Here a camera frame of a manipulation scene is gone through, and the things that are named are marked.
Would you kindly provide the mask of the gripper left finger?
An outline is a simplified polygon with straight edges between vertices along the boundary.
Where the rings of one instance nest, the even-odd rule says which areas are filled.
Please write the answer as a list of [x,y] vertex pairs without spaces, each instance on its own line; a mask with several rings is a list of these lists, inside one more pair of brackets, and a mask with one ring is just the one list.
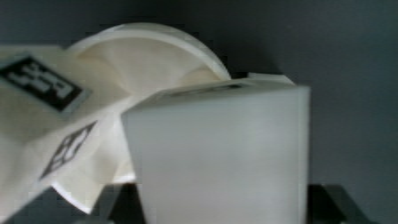
[[131,183],[106,185],[88,214],[94,224],[143,224],[143,212]]

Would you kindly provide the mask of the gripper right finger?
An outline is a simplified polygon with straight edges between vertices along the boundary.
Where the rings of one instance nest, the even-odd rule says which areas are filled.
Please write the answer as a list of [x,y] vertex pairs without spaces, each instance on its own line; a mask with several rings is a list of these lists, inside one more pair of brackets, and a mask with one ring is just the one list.
[[309,185],[305,224],[374,224],[341,185]]

